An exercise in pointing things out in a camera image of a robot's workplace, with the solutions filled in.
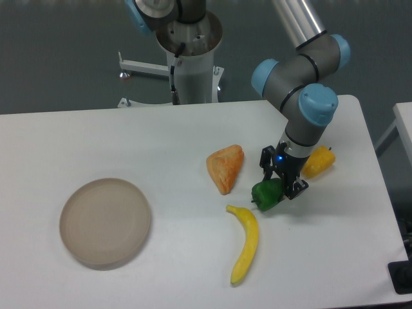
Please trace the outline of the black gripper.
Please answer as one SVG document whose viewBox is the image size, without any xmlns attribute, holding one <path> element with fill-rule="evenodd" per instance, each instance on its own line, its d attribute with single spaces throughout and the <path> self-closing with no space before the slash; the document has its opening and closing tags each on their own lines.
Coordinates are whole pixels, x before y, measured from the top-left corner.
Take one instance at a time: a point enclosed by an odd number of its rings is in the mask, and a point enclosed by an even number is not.
<svg viewBox="0 0 412 309">
<path fill-rule="evenodd" d="M 278 143 L 277 147 L 270 145 L 263 148 L 259 166 L 263 169 L 263 180 L 271 179 L 273 174 L 278 175 L 284 196 L 293 200 L 309 188 L 309 184 L 300 177 L 309 157 L 294 157 L 286 152 L 286 146 L 286 143 Z"/>
</svg>

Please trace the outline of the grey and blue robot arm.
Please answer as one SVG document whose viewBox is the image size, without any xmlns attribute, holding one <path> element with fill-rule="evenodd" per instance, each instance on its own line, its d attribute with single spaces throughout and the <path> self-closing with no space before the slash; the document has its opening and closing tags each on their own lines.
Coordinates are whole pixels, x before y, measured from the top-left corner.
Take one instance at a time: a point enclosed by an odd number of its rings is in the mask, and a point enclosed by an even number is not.
<svg viewBox="0 0 412 309">
<path fill-rule="evenodd" d="M 293 199 L 308 184 L 300 174 L 338 106 L 333 90 L 320 81 L 345 66 L 350 46 L 329 34 L 309 1 L 274 1 L 296 55 L 285 62 L 267 59 L 251 78 L 255 91 L 287 119 L 276 146 L 262 150 L 264 178 L 281 180 L 282 196 Z M 172 103 L 209 103 L 213 86 L 213 57 L 222 40 L 220 20 L 205 1 L 126 1 L 136 28 L 154 33 L 167 56 Z"/>
</svg>

